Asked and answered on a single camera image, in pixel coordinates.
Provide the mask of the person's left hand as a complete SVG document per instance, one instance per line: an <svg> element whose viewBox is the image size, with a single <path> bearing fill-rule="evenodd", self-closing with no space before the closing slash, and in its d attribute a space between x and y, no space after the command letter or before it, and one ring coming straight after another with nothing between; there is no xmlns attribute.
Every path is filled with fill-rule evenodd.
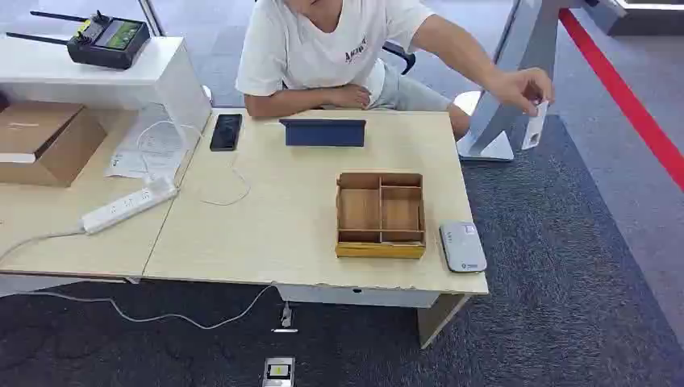
<svg viewBox="0 0 684 387"><path fill-rule="evenodd" d="M555 101L555 90L548 74L540 68L503 72L496 76L489 91L502 104L514 106L525 114L536 117L542 102Z"/></svg>

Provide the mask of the person's right hand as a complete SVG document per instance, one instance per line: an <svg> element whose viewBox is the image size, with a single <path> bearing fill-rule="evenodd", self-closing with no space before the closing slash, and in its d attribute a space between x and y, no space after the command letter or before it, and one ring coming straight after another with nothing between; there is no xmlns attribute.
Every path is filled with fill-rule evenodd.
<svg viewBox="0 0 684 387"><path fill-rule="evenodd" d="M325 105L344 108L361 109L369 107L371 93L362 85L347 84L327 90Z"/></svg>

